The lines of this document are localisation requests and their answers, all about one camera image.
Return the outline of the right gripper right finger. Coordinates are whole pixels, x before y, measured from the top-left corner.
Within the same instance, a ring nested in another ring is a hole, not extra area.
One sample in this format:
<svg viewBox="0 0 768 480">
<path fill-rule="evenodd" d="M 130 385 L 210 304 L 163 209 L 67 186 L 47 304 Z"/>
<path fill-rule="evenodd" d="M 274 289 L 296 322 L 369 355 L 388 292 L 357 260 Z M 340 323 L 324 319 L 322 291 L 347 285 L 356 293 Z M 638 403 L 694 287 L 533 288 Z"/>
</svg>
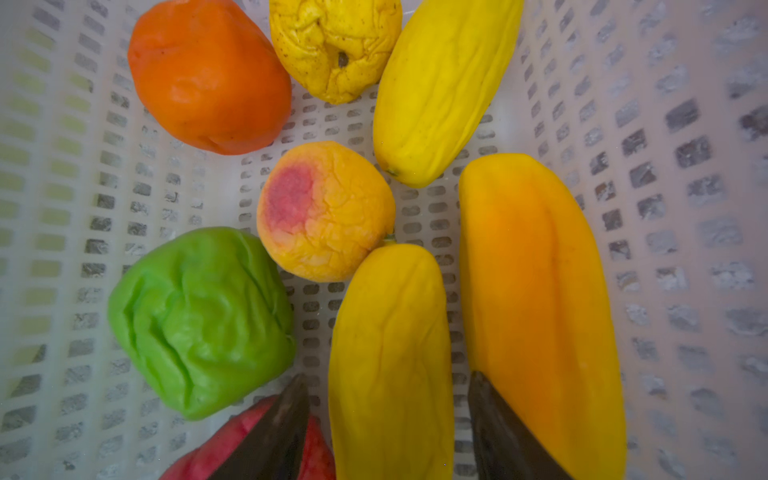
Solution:
<svg viewBox="0 0 768 480">
<path fill-rule="evenodd" d="M 480 479 L 571 480 L 479 371 L 471 375 L 468 402 Z"/>
</svg>

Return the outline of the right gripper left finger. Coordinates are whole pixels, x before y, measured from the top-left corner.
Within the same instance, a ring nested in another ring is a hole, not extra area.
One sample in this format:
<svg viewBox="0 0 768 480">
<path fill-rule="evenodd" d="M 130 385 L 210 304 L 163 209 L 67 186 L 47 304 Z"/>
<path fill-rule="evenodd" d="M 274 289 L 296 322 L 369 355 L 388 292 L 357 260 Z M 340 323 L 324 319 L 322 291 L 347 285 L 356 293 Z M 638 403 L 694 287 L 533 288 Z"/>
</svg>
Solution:
<svg viewBox="0 0 768 480">
<path fill-rule="evenodd" d="M 209 479 L 296 480 L 309 414 L 307 378 L 297 374 Z"/>
</svg>

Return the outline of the yellow banana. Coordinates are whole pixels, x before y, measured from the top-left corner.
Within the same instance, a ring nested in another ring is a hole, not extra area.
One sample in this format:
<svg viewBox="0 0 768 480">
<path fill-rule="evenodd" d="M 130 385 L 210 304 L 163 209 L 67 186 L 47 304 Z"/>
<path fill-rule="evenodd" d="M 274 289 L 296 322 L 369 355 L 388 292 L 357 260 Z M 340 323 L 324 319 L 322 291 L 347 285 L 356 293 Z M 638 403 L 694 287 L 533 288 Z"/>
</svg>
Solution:
<svg viewBox="0 0 768 480">
<path fill-rule="evenodd" d="M 471 161 L 458 193 L 470 367 L 573 478 L 622 478 L 616 338 L 600 254 L 579 205 L 524 154 Z"/>
</svg>

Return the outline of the small yellow fruit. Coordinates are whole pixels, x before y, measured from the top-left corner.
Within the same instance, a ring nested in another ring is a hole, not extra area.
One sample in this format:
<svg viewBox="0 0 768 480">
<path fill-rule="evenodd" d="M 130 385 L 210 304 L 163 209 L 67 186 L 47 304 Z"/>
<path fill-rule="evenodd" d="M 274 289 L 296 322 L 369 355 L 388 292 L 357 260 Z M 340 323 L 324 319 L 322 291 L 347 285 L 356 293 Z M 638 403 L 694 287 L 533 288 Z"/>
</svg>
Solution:
<svg viewBox="0 0 768 480">
<path fill-rule="evenodd" d="M 388 245 L 360 265 L 336 318 L 328 389 L 338 478 L 451 478 L 446 292 L 426 249 Z"/>
</svg>

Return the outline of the green fruit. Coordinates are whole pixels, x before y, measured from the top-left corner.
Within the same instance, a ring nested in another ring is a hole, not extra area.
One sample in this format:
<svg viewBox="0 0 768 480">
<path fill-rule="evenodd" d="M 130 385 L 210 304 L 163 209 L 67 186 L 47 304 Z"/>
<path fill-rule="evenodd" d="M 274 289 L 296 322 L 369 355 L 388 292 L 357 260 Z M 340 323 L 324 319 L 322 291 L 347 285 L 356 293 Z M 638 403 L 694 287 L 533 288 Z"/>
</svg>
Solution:
<svg viewBox="0 0 768 480">
<path fill-rule="evenodd" d="M 152 250 L 117 283 L 107 316 L 146 382 L 188 420 L 279 377 L 297 350 L 275 262 L 234 228 L 197 229 Z"/>
</svg>

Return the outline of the peach fruit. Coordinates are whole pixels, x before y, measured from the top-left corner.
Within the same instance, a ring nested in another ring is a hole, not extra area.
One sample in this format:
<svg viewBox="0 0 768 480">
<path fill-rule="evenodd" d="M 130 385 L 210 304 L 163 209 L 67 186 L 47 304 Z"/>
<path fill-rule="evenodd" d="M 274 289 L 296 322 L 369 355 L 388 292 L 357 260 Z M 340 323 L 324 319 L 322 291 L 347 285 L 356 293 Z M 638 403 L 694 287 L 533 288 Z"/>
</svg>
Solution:
<svg viewBox="0 0 768 480">
<path fill-rule="evenodd" d="M 353 275 L 394 232 L 396 204 L 374 165 L 334 141 L 287 151 L 257 208 L 258 236 L 283 270 L 314 282 Z"/>
</svg>

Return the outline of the white plastic basket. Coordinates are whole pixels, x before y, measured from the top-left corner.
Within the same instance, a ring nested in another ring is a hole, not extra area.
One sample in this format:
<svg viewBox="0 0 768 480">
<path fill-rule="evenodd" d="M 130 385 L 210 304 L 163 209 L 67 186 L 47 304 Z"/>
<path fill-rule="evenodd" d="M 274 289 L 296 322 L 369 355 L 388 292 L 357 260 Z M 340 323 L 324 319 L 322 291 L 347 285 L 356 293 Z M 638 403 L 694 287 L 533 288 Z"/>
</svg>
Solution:
<svg viewBox="0 0 768 480">
<path fill-rule="evenodd" d="M 219 157 L 138 99 L 127 48 L 147 1 L 1 5 L 1 475 L 156 479 L 289 375 L 189 422 L 115 342 L 135 261 L 195 228 L 256 228 L 279 157 L 333 140 L 372 158 L 377 92 L 300 86 L 276 142 Z M 568 186 L 611 295 L 630 479 L 767 475 L 767 5 L 529 1 L 475 134 L 430 186 L 394 183 L 396 238 L 430 250 L 450 322 L 454 477 L 476 468 L 459 288 L 458 181 L 528 154 Z"/>
</svg>

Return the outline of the orange fruit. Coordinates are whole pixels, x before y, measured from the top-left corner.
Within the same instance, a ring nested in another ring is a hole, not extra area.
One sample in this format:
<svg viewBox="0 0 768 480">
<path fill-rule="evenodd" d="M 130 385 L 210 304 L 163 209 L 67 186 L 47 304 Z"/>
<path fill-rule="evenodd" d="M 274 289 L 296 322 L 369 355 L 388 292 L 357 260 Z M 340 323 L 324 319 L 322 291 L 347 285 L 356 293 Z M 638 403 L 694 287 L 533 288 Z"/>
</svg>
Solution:
<svg viewBox="0 0 768 480">
<path fill-rule="evenodd" d="M 137 95 L 174 138 L 220 155 L 270 145 L 291 113 L 291 79 L 233 1 L 164 1 L 136 22 L 127 59 Z"/>
</svg>

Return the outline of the yellow lemon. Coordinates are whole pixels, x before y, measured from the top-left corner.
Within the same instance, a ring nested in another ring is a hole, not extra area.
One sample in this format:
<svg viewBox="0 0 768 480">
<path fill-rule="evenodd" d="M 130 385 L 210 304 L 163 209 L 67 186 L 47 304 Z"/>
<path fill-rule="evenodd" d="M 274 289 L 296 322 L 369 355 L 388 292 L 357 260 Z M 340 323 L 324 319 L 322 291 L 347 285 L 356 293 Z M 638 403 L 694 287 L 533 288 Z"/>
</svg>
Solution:
<svg viewBox="0 0 768 480">
<path fill-rule="evenodd" d="M 437 179 L 466 146 L 514 55 L 517 0 L 420 3 L 378 88 L 373 146 L 380 167 L 411 188 Z"/>
<path fill-rule="evenodd" d="M 349 103 L 377 83 L 402 28 L 399 0 L 274 0 L 272 43 L 314 97 Z"/>
</svg>

